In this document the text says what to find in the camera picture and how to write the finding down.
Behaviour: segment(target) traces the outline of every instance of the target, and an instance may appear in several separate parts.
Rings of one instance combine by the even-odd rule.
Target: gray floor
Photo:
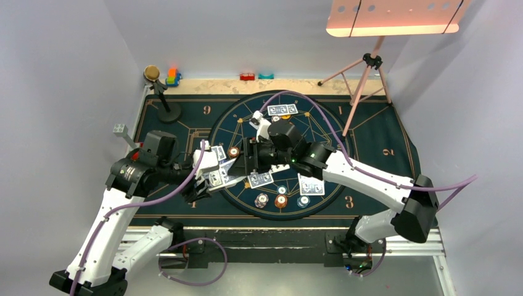
[[[187,270],[178,277],[204,282],[222,266],[214,263],[209,269]],[[378,271],[364,279],[322,265],[235,263],[218,282],[189,287],[158,277],[158,273],[157,263],[151,262],[130,280],[125,295],[443,295],[432,257],[387,257]]]

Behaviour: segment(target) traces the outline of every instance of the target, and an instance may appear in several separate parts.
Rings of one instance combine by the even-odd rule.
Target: number 2
[[[347,203],[345,203],[346,208],[354,207],[354,201],[352,200],[352,196],[345,196],[345,200],[347,201]]]
[[[393,149],[383,149],[383,155],[392,155],[394,156],[394,150]]]

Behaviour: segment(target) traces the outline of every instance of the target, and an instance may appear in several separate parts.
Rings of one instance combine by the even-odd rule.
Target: black circular mat
[[[250,117],[254,111],[262,107],[267,99],[278,92],[279,91],[265,91],[249,95],[225,110],[210,132],[209,142],[211,146],[222,145],[227,153],[230,147],[240,147],[242,138],[255,137],[256,130],[249,124]],[[322,142],[337,147],[336,140],[329,131],[326,122],[310,102],[295,95],[284,94],[271,102],[271,105],[279,104],[296,105],[299,113],[292,115],[288,120],[302,131],[302,134],[308,142]],[[334,112],[318,102],[317,104],[322,108],[325,115],[327,115],[338,137],[341,138],[345,123],[341,122]],[[264,111],[263,114],[265,118],[269,121],[271,120],[266,111]],[[351,141],[344,140],[344,144],[345,146],[350,145],[350,152],[354,151]],[[325,195],[310,196],[310,204],[306,208],[301,208],[297,204],[298,198],[300,197],[300,186],[296,171],[288,169],[273,173],[273,179],[273,184],[252,189],[246,178],[234,187],[219,192],[237,208],[251,215],[269,220],[294,220],[318,213],[333,202],[344,188],[339,184],[325,182]],[[282,209],[276,207],[274,204],[278,194],[276,191],[278,186],[285,186],[287,188],[286,196],[288,202],[287,206]],[[254,204],[256,196],[260,193],[265,193],[269,197],[269,202],[261,209],[257,208]]]

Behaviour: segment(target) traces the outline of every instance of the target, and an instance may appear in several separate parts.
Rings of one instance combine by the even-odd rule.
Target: white wall
[[[258,70],[271,70],[277,78],[324,78],[372,51],[376,42],[329,35],[332,0],[105,2],[140,69],[155,64],[165,74],[177,66],[185,78]],[[380,53],[385,71],[407,39],[385,39]]]
[[[476,0],[461,32],[410,38],[390,71],[423,173],[438,185],[479,175],[438,214],[458,295],[521,294],[521,11]]]
[[[84,241],[132,125],[141,71],[100,1],[2,1],[0,295],[48,281]]]

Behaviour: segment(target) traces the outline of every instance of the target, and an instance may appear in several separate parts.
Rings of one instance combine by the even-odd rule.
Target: poker chip
[[[231,147],[227,154],[232,158],[237,157],[240,154],[240,149],[238,147]]]
[[[285,186],[278,186],[278,193],[279,194],[286,194],[287,188]]]
[[[263,208],[269,202],[269,197],[265,193],[259,194],[254,200],[254,205],[257,208]]]
[[[274,205],[277,208],[286,207],[287,206],[287,197],[284,196],[283,194],[278,194],[278,196],[276,196],[276,200],[274,201]]]
[[[306,208],[310,204],[310,198],[307,195],[302,195],[298,199],[298,207]]]

